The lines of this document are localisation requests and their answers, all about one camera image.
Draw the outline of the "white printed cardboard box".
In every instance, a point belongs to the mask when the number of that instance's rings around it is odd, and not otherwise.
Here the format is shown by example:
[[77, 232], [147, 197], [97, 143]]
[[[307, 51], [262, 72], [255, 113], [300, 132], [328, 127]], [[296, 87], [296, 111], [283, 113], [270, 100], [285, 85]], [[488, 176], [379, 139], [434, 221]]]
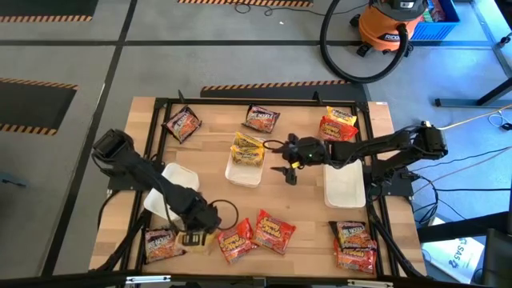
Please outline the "white printed cardboard box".
[[421, 248], [429, 264], [457, 282], [470, 284], [481, 272], [485, 250], [483, 237], [422, 242]]

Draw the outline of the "blue plastic crate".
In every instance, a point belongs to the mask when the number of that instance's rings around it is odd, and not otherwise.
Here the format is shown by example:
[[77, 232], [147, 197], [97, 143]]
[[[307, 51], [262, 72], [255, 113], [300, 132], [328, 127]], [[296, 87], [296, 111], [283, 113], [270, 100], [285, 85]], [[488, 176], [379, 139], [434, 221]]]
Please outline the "blue plastic crate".
[[428, 10], [431, 22], [420, 21], [411, 37], [415, 41], [441, 41], [460, 23], [454, 0], [427, 0], [433, 4]]

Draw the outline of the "orange shop vacuum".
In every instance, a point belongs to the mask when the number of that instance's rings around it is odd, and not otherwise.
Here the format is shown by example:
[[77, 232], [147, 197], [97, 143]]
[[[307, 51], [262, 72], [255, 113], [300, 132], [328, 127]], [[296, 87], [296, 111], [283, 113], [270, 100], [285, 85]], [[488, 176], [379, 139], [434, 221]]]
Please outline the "orange shop vacuum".
[[369, 0], [368, 7], [350, 20], [362, 39], [357, 54], [365, 57], [370, 50], [384, 54], [396, 51], [400, 43], [398, 27], [403, 24], [411, 40], [427, 7], [427, 0]]

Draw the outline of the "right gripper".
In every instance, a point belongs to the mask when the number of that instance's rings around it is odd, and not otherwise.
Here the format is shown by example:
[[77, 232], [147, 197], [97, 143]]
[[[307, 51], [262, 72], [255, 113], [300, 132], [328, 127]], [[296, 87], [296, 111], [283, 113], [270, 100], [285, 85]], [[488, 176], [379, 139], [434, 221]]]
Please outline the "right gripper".
[[[324, 141], [314, 137], [299, 138], [290, 134], [288, 140], [281, 147], [282, 157], [288, 161], [291, 167], [304, 167], [328, 164], [330, 155]], [[295, 169], [284, 166], [271, 167], [280, 173], [285, 173], [286, 183], [295, 186], [297, 175]]]

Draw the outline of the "silver aluminium bracket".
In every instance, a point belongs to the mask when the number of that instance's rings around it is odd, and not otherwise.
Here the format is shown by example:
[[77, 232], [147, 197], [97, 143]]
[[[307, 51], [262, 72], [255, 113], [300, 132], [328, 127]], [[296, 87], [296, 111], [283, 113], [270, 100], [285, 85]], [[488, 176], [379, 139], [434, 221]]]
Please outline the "silver aluminium bracket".
[[380, 282], [361, 279], [348, 279], [347, 285], [356, 286], [359, 288], [394, 288], [394, 284], [392, 282]]
[[147, 275], [147, 276], [128, 276], [126, 277], [126, 285], [137, 285], [145, 283], [170, 282], [170, 275]]

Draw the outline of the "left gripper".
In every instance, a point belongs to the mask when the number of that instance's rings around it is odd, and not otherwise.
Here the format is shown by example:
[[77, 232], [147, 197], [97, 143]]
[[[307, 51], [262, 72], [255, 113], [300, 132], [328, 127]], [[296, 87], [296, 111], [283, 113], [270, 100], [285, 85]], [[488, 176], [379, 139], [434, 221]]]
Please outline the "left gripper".
[[195, 240], [198, 246], [206, 246], [210, 242], [210, 235], [208, 233], [215, 231], [221, 223], [217, 207], [213, 204], [209, 204], [201, 196], [196, 197], [192, 203], [178, 215], [183, 222], [183, 232], [201, 231], [196, 234], [184, 234], [182, 236], [182, 244], [184, 246], [194, 246]]

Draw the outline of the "dark grey chair seat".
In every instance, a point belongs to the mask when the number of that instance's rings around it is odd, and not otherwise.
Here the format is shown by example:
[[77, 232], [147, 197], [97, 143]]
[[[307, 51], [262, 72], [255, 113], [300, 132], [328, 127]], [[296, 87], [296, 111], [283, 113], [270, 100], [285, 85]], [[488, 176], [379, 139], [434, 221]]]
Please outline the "dark grey chair seat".
[[482, 282], [493, 288], [512, 288], [512, 236], [488, 229]]

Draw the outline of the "white plastic bin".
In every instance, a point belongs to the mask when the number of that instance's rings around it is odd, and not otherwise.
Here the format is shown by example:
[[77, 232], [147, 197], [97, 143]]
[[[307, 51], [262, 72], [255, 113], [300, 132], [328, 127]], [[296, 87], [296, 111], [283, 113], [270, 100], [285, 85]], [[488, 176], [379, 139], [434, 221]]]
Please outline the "white plastic bin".
[[329, 208], [353, 209], [366, 204], [362, 162], [356, 160], [336, 170], [323, 167], [324, 202]]
[[262, 180], [265, 153], [263, 164], [260, 167], [255, 167], [235, 164], [231, 158], [230, 150], [230, 156], [228, 157], [228, 163], [225, 172], [226, 178], [236, 185], [246, 186], [249, 188], [257, 187]]
[[[198, 175], [183, 166], [180, 166], [177, 163], [170, 163], [166, 165], [165, 169], [162, 172], [162, 176], [166, 178], [169, 182], [183, 186], [185, 188], [191, 188], [193, 190], [198, 190], [200, 186]], [[166, 216], [170, 216], [170, 220], [173, 224], [176, 225], [180, 230], [184, 230], [183, 220], [176, 215], [169, 207], [167, 207], [167, 212], [164, 211], [164, 199], [163, 196], [156, 190], [152, 189], [144, 200], [144, 208], [151, 213], [159, 216], [160, 218], [166, 219]]]

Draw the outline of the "black desk leg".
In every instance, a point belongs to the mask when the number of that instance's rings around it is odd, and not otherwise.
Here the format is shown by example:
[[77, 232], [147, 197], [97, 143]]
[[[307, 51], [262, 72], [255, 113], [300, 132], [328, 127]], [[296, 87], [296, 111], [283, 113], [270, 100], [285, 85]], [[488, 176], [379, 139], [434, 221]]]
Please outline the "black desk leg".
[[505, 211], [435, 226], [425, 226], [418, 228], [417, 233], [420, 243], [426, 243], [483, 236], [490, 229], [504, 234], [512, 234], [512, 213]]
[[512, 99], [502, 100], [502, 97], [509, 93], [512, 93], [512, 78], [508, 78], [478, 99], [436, 98], [434, 105], [445, 108], [500, 108], [512, 105]]

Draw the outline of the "orange Saucy Noods pack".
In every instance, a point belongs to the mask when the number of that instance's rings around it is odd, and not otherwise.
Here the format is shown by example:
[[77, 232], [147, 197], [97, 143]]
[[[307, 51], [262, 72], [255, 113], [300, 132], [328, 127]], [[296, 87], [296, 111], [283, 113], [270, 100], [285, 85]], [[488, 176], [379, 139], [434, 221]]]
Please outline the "orange Saucy Noods pack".
[[235, 227], [224, 230], [218, 235], [218, 244], [225, 260], [229, 264], [258, 248], [252, 242], [254, 232], [248, 218], [244, 218]]
[[325, 141], [347, 142], [351, 140], [358, 129], [354, 126], [323, 116], [319, 124], [319, 137]]
[[338, 268], [356, 270], [368, 274], [375, 272], [376, 248], [341, 248], [334, 240], [335, 265]]
[[273, 217], [265, 210], [258, 212], [252, 243], [284, 255], [296, 226]]

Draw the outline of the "black hazard-striped floor mat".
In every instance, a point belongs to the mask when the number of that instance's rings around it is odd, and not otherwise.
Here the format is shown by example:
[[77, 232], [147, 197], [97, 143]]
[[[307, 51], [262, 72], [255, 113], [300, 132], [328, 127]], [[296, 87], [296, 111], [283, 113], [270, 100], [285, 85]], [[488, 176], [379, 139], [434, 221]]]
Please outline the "black hazard-striped floor mat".
[[56, 135], [77, 91], [75, 84], [0, 78], [0, 131]]
[[265, 82], [256, 84], [225, 84], [204, 86], [201, 98], [276, 98], [312, 100], [315, 95], [323, 101], [365, 102], [368, 100], [363, 85], [344, 80]]
[[89, 22], [98, 0], [0, 0], [0, 22]]
[[312, 7], [314, 0], [177, 0], [181, 4]]

